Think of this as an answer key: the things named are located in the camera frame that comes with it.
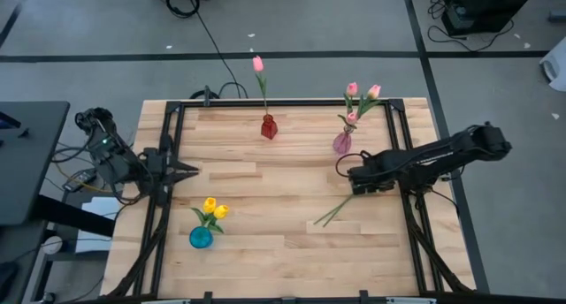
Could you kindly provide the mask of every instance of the loose tulip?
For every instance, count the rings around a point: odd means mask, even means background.
[[[264,62],[259,56],[254,57],[254,71],[261,72],[264,70]]]
[[[346,88],[346,94],[350,97],[352,96],[356,96],[357,94],[357,83],[350,83],[348,84],[348,87]]]
[[[216,208],[216,199],[214,199],[212,197],[206,198],[206,200],[204,201],[204,205],[203,205],[204,212],[212,213],[212,212],[214,212],[215,208]]]
[[[357,115],[356,115],[354,112],[349,113],[349,114],[346,116],[346,121],[347,121],[349,124],[355,124],[355,123],[357,122]]]
[[[223,219],[224,217],[226,217],[229,210],[230,209],[226,205],[218,206],[218,208],[214,210],[214,217],[216,217],[216,219]]]
[[[379,90],[381,89],[381,87],[379,85],[374,85],[373,87],[370,88],[370,91],[368,91],[368,98],[371,98],[372,100],[375,100],[379,97]]]

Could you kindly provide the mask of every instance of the wooden tabletop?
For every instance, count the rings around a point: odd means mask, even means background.
[[[404,99],[414,146],[437,140],[424,98]],[[134,151],[157,147],[166,101],[146,101]],[[279,133],[260,135],[262,108],[190,108],[183,124],[180,160],[201,169],[174,187],[159,298],[352,297],[417,295],[407,227],[397,189],[350,201],[325,228],[314,222],[351,193],[336,174],[333,138],[344,107],[272,107]],[[402,134],[396,124],[400,143]],[[382,107],[363,116],[350,152],[391,148]],[[345,159],[346,170],[359,158]],[[449,185],[434,189],[451,197]],[[135,195],[126,186],[125,196]],[[220,220],[226,234],[197,250],[188,234],[199,225],[191,207],[208,196],[231,208]],[[463,236],[449,201],[425,196],[439,254],[468,287],[473,278]],[[114,232],[101,294],[113,289],[139,254],[148,200],[127,207]],[[160,214],[157,212],[156,223]],[[421,249],[427,285],[431,271]],[[149,291],[153,258],[146,266]]]

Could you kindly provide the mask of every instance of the gray floor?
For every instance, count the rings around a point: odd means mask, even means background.
[[[0,0],[0,27],[18,1]],[[429,0],[413,2],[425,47],[462,51],[426,39],[435,24],[426,14]],[[516,28],[488,51],[552,49],[566,35],[565,25],[546,22],[548,10],[557,7],[566,7],[566,0],[530,0],[514,17]],[[201,13],[224,52],[417,51],[403,0],[211,0]],[[473,35],[469,43],[477,47],[492,36]],[[159,0],[27,0],[0,48],[0,56],[213,52],[198,19],[176,19]],[[227,62],[250,96],[259,96],[250,62]],[[566,298],[566,95],[547,86],[538,62],[431,59],[450,132],[490,120],[514,146],[505,160],[471,164],[463,175],[492,293]],[[273,97],[339,96],[350,81],[378,83],[383,96],[429,95],[417,58],[286,58],[267,59],[265,66]],[[70,115],[106,107],[125,139],[134,137],[143,100],[188,98],[204,85],[218,91],[229,80],[218,60],[0,63],[2,100],[66,100]],[[235,95],[235,89],[225,93]],[[61,140],[80,144],[84,138],[69,119]],[[64,180],[54,170],[48,177]],[[60,195],[47,182],[42,191]],[[58,264],[48,288],[60,300],[71,299],[87,291],[103,268],[103,262]],[[93,278],[79,280],[79,270]]]

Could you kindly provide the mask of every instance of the flower vase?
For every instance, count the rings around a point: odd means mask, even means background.
[[[191,234],[188,236],[188,241],[194,248],[206,248],[212,245],[214,237],[209,228],[197,226],[191,231]]]
[[[344,132],[339,133],[334,139],[333,147],[336,154],[344,155],[350,151],[352,147],[352,136],[350,135],[354,132],[354,128],[350,125],[344,126]]]
[[[262,135],[272,140],[277,131],[277,123],[273,120],[273,116],[265,114],[264,123],[262,124]]]

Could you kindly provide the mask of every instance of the blue vase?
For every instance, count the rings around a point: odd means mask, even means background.
[[[214,237],[208,228],[197,226],[191,231],[191,234],[188,236],[188,241],[191,243],[191,246],[195,248],[205,248],[212,245]]]

